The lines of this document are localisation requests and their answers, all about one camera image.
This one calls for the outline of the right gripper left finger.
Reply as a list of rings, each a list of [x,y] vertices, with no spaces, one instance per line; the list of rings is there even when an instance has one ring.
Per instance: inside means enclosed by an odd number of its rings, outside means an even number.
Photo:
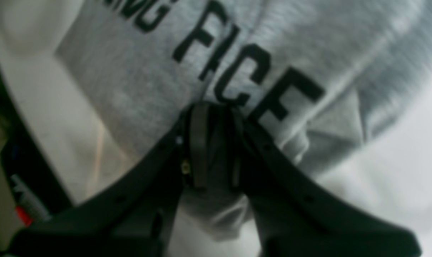
[[[207,102],[175,125],[123,178],[84,204],[19,231],[15,257],[162,257],[185,187],[208,187]]]

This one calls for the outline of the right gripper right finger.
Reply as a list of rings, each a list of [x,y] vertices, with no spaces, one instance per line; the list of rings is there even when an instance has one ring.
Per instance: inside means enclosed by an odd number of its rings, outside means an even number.
[[[250,202],[262,257],[419,257],[408,229],[370,215],[302,174],[268,135],[230,109],[232,187]]]

